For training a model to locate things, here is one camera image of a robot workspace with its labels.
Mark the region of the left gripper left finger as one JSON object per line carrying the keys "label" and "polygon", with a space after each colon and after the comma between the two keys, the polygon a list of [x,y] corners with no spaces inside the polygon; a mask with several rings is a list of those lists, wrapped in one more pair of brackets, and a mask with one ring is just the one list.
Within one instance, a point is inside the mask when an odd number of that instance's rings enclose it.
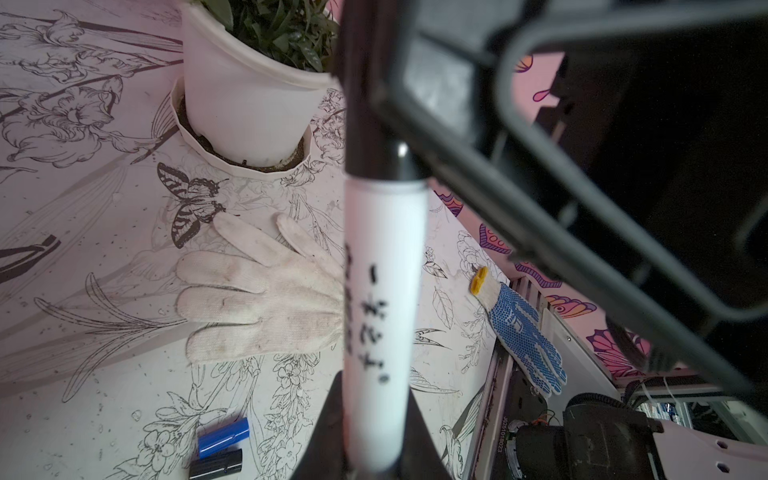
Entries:
{"label": "left gripper left finger", "polygon": [[307,448],[291,476],[293,480],[339,480],[346,478],[343,440],[343,373],[331,384]]}

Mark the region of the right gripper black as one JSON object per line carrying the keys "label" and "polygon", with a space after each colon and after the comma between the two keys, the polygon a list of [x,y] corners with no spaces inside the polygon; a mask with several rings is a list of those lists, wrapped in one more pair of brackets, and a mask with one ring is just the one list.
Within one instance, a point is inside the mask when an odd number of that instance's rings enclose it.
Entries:
{"label": "right gripper black", "polygon": [[767,408],[767,5],[395,1],[376,111],[514,253]]}

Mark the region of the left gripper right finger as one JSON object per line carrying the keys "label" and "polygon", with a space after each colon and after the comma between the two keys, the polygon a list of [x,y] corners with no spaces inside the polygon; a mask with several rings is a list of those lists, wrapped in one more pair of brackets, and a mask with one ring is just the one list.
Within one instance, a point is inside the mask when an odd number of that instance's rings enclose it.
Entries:
{"label": "left gripper right finger", "polygon": [[398,478],[405,480],[451,479],[437,452],[412,392],[409,392],[408,398],[403,450],[398,463]]}

